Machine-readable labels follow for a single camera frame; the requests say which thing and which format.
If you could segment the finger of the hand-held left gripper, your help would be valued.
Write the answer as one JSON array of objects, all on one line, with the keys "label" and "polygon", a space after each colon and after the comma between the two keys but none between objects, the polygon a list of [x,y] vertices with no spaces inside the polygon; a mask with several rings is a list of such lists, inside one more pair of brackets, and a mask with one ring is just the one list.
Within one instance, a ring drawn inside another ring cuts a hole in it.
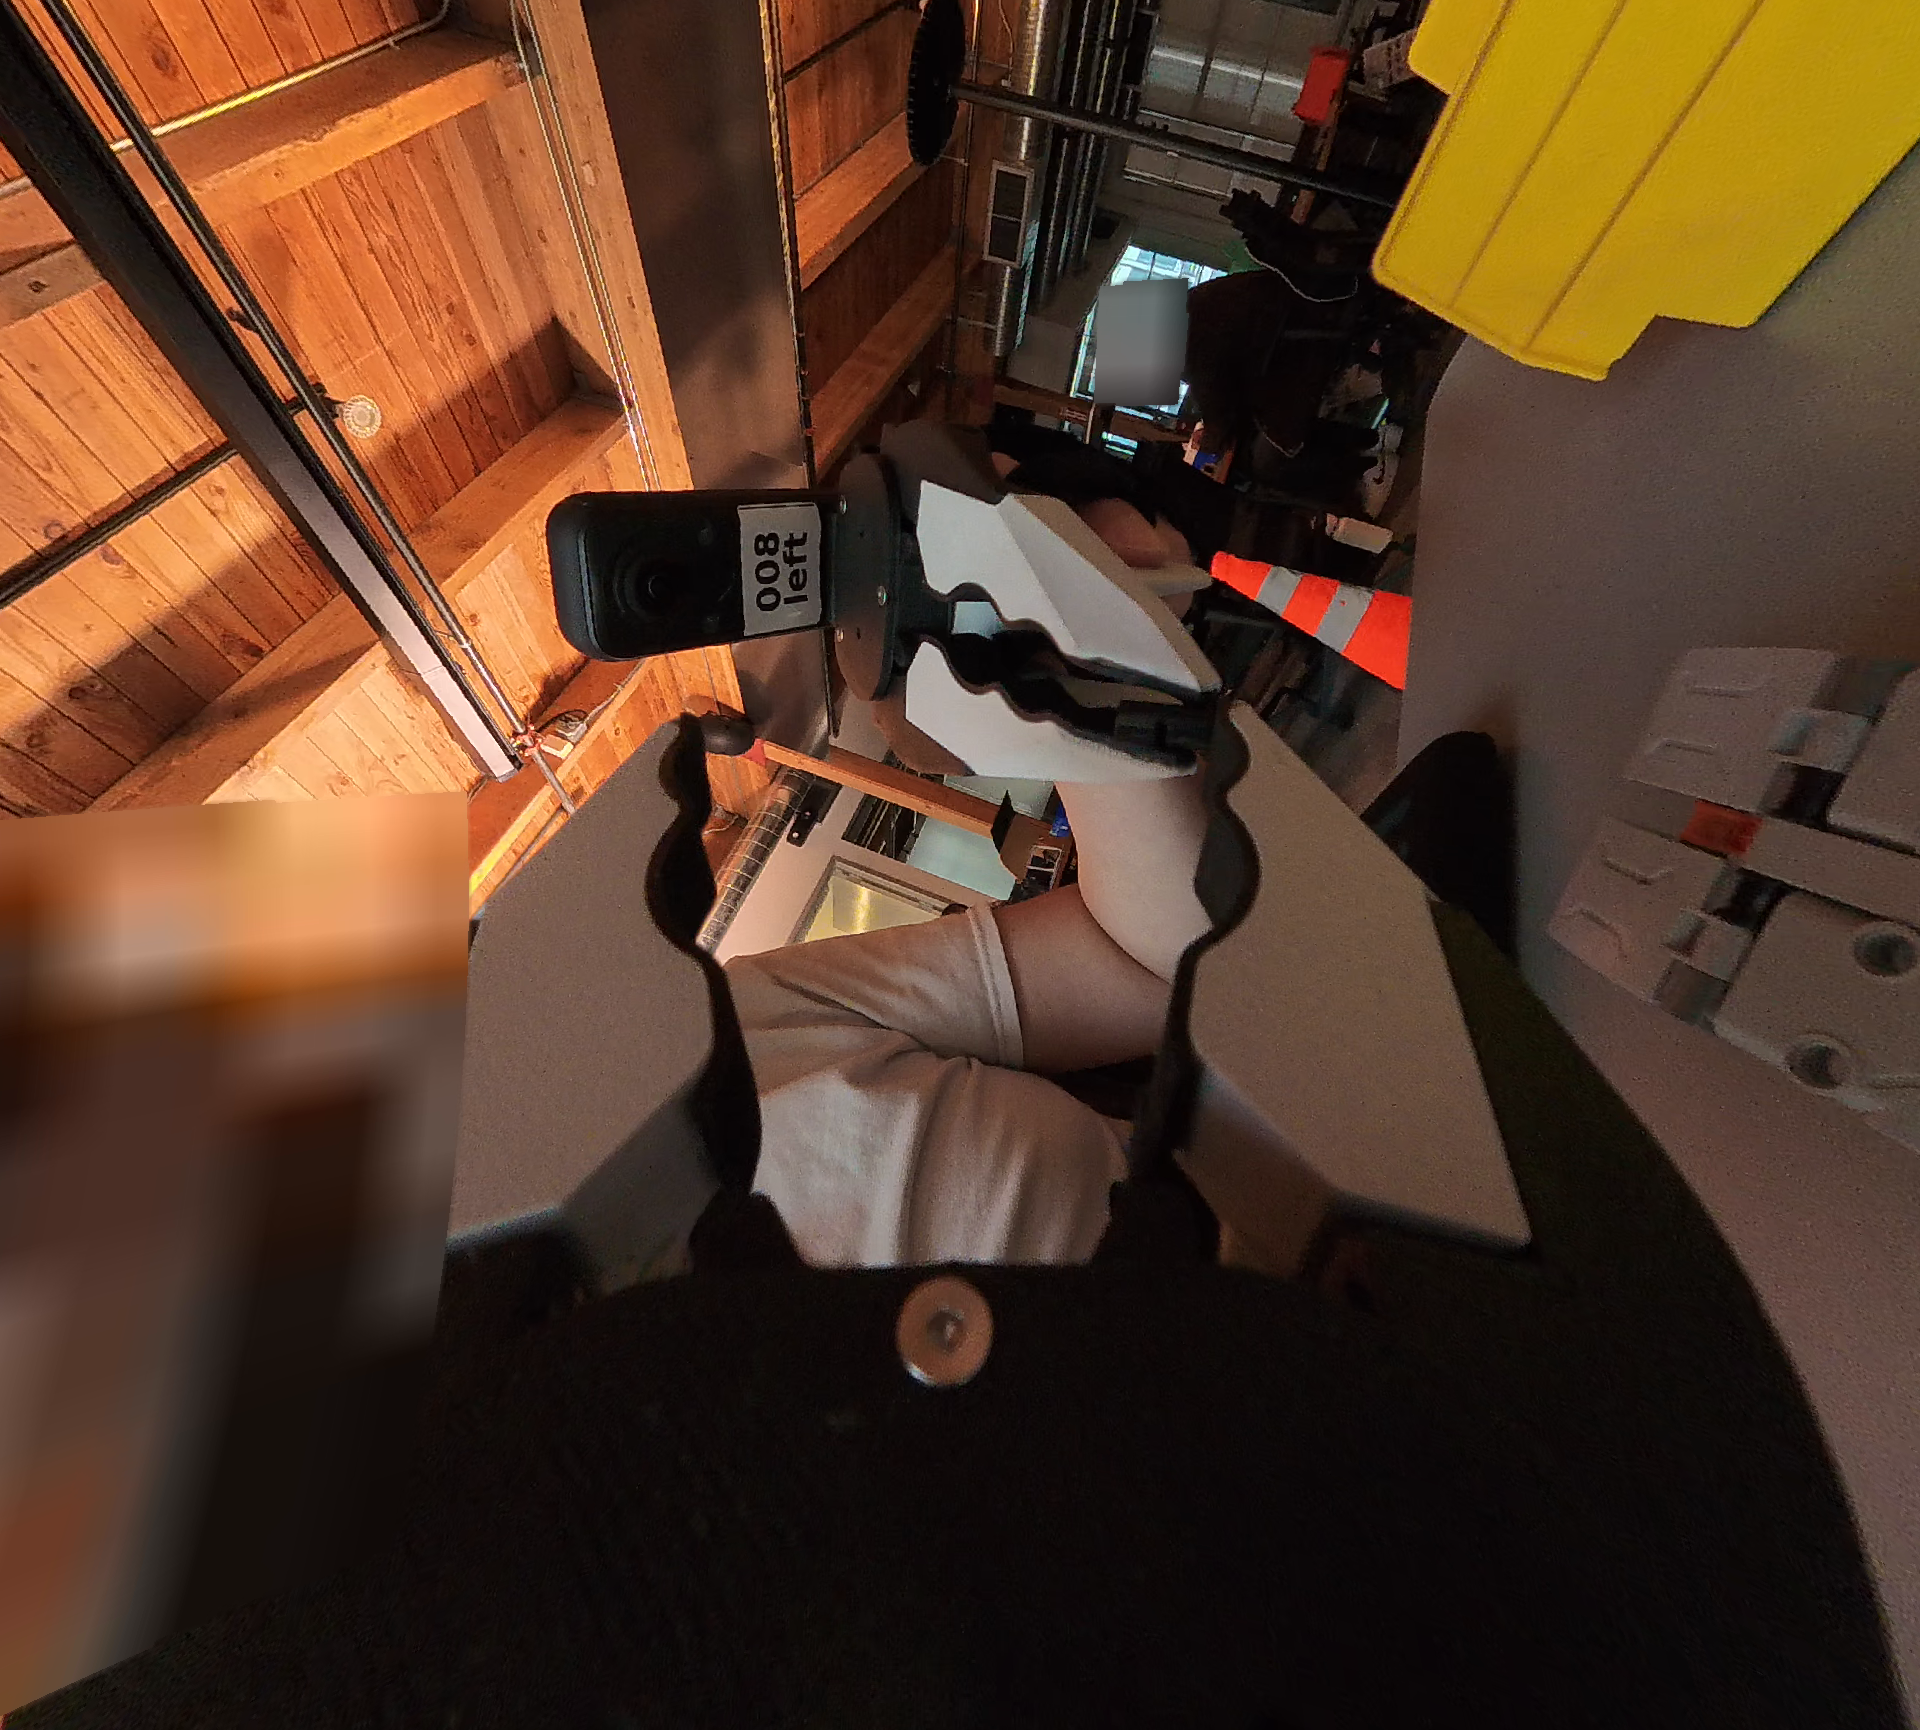
[{"label": "finger of the hand-held left gripper", "polygon": [[905,673],[906,722],[989,778],[1138,782],[1191,774],[1225,685],[1173,685],[1048,640],[923,640]]},{"label": "finger of the hand-held left gripper", "polygon": [[1218,670],[1146,574],[1052,496],[918,493],[920,573],[950,628],[920,642],[913,699],[1203,702]]}]

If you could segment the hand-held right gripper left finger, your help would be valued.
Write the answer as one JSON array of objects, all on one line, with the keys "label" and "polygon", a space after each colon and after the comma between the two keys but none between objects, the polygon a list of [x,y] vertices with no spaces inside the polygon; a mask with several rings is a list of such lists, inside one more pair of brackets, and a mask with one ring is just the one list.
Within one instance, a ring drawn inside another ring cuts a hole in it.
[{"label": "hand-held right gripper left finger", "polygon": [[709,751],[668,718],[478,914],[449,1243],[556,1237],[596,1292],[755,1195],[762,1100],[702,945]]}]

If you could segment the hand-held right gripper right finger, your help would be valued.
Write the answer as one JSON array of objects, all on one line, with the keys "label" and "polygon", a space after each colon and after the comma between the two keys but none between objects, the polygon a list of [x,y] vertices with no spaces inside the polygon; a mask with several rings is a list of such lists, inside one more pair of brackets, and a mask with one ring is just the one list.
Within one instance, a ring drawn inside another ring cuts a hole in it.
[{"label": "hand-held right gripper right finger", "polygon": [[1532,1229],[1429,886],[1257,716],[1204,754],[1196,896],[1128,1180],[1183,1174],[1231,1264],[1358,1223],[1514,1255]]}]

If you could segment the grey desk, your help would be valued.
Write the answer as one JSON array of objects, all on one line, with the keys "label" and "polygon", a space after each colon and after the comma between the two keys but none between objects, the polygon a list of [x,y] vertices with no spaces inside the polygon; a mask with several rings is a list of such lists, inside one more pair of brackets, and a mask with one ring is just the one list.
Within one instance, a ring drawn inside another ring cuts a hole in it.
[{"label": "grey desk", "polygon": [[1918,1720],[1918,1154],[1546,932],[1694,645],[1918,659],[1918,160],[1757,324],[1654,322],[1600,382],[1466,343],[1426,421],[1400,751],[1485,729],[1527,982],[1662,1140],[1782,1337]]}]

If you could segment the person's left hand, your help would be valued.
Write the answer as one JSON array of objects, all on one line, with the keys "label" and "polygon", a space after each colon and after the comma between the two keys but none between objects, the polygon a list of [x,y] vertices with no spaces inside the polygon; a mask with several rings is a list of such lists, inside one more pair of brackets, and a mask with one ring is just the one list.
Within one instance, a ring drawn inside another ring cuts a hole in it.
[{"label": "person's left hand", "polygon": [[1131,500],[1099,496],[1076,504],[1076,513],[1124,563],[1141,569],[1194,567],[1194,548],[1184,532],[1165,515],[1146,515]]}]

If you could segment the orange traffic cone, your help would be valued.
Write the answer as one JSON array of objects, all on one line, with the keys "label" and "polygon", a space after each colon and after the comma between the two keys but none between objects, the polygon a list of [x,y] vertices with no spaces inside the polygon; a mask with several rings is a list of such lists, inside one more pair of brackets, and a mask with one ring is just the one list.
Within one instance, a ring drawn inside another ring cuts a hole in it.
[{"label": "orange traffic cone", "polygon": [[1396,691],[1406,687],[1413,642],[1413,598],[1406,593],[1339,583],[1330,574],[1228,550],[1214,556],[1210,573],[1215,583],[1260,602],[1260,609],[1319,640],[1346,661]]}]

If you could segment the black lamp pole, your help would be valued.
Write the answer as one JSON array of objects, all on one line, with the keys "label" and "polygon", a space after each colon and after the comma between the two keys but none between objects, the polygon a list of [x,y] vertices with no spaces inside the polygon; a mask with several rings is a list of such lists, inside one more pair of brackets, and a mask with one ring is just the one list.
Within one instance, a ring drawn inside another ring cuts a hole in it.
[{"label": "black lamp pole", "polygon": [[1384,212],[1396,212],[1398,206],[1398,192],[1371,188],[1357,178],[1342,178],[1334,177],[1330,170],[1315,170],[1305,163],[1283,160],[1283,157],[1263,157],[1257,152],[1243,152],[1233,149],[1228,142],[1214,142],[1203,133],[1183,133],[1172,128],[1158,128],[1146,126],[1141,119],[1125,119],[1125,118],[1111,118],[1103,112],[1085,112],[1085,110],[1069,110],[1069,107],[1055,107],[1048,100],[1038,100],[1026,91],[1010,91],[999,86],[981,86],[970,80],[950,80],[943,83],[943,103],[950,107],[950,118],[957,115],[960,107],[978,107],[986,112],[1019,118],[1036,126],[1048,128],[1061,128],[1061,131],[1076,131],[1076,133],[1089,133],[1103,142],[1125,142],[1125,146],[1141,146],[1151,149],[1165,157],[1179,157],[1179,160],[1198,160],[1208,164],[1218,164],[1231,173],[1247,173],[1257,177],[1263,183],[1274,184],[1298,184],[1304,191],[1319,191],[1342,205],[1363,205],[1363,206],[1377,206]]}]

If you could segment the grey toy block assembly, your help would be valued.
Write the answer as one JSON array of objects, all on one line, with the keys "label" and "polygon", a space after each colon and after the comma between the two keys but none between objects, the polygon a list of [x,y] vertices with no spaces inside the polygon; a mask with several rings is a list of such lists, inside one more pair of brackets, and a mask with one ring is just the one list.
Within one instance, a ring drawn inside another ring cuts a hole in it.
[{"label": "grey toy block assembly", "polygon": [[1914,1149],[1918,668],[1685,650],[1546,930]]}]

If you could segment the black round lamp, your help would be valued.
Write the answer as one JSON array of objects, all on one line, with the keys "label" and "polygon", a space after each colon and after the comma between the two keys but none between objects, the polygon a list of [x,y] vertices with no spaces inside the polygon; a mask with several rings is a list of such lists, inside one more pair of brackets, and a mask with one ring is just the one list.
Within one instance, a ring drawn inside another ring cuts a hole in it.
[{"label": "black round lamp", "polygon": [[963,0],[923,0],[906,63],[905,128],[915,164],[936,164],[957,126],[957,91],[970,52]]}]

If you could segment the yellow plastic bin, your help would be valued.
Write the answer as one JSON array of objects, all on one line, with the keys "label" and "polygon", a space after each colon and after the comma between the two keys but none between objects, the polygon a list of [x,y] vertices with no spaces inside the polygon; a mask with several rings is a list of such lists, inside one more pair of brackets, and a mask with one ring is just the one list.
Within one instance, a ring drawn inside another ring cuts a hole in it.
[{"label": "yellow plastic bin", "polygon": [[1409,62],[1379,284],[1584,378],[1753,324],[1918,146],[1918,0],[1431,0]]}]

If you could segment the black ceiling track rail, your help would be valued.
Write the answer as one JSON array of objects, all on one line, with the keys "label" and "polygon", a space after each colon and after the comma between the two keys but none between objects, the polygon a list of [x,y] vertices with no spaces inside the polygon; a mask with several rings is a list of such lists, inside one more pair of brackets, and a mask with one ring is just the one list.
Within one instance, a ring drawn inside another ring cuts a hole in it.
[{"label": "black ceiling track rail", "polygon": [[35,3],[108,103],[132,157],[157,183],[163,205],[178,212],[226,296],[214,296],[18,0],[4,0],[4,146],[18,157],[24,178],[130,305],[373,638],[412,670],[469,758],[491,781],[533,765],[563,798],[565,785],[539,736],[356,462],[321,385],[296,358],[191,184],[161,149],[157,131],[137,118],[108,52],[70,0]]}]

